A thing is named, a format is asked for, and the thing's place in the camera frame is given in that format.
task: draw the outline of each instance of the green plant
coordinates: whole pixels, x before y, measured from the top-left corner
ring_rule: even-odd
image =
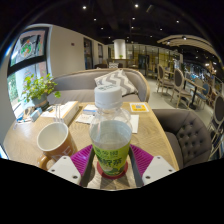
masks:
[[[24,91],[22,92],[22,95],[26,94],[23,100],[26,99],[27,103],[34,98],[38,98],[40,100],[43,94],[50,94],[54,90],[54,86],[57,85],[55,82],[52,81],[53,76],[51,76],[50,73],[47,74],[45,80],[44,77],[41,77],[39,79],[35,79],[32,82],[31,79],[33,77],[34,74],[24,79],[26,85],[24,86]],[[59,91],[56,91],[54,95],[57,98],[61,97],[61,93]]]

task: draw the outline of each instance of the zigzag pillow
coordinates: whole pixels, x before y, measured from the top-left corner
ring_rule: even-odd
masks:
[[[118,68],[118,63],[109,62],[109,68]]]
[[[120,86],[122,96],[126,96],[132,93],[138,93],[138,90],[134,87],[123,70],[118,69],[116,71],[110,72],[109,74],[95,78],[95,82],[97,86],[107,84],[115,84],[117,86]]]

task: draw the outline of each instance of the booth seat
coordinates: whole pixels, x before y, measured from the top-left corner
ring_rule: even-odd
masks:
[[[117,69],[92,69],[75,72],[55,78],[58,85],[54,91],[60,91],[61,97],[56,98],[54,92],[48,95],[49,104],[65,104],[68,101],[94,102],[95,78],[106,75]],[[129,94],[122,97],[123,102],[148,102],[150,96],[149,84],[144,76],[133,69],[123,69],[128,79],[138,90],[138,94]]]

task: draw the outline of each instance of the glass window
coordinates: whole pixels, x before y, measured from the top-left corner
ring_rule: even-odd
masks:
[[[98,56],[99,56],[99,64],[103,63],[103,46],[98,44]]]
[[[32,30],[21,34],[13,49],[10,66],[44,55],[45,33],[45,30]]]
[[[34,74],[32,81],[40,77],[45,78],[47,75],[46,62],[41,62],[27,66],[26,68],[22,68],[19,71],[9,75],[7,78],[9,99],[14,112],[20,105],[23,110],[29,106],[33,106],[31,101],[27,104],[27,102],[23,100],[22,96],[23,86],[25,85],[24,79],[32,74]]]

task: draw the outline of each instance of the white wall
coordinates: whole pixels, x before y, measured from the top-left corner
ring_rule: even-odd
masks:
[[[84,38],[92,41],[93,68],[99,63],[98,43],[103,45],[103,59],[108,58],[108,46],[75,31],[52,26],[50,61],[54,77],[85,70]]]

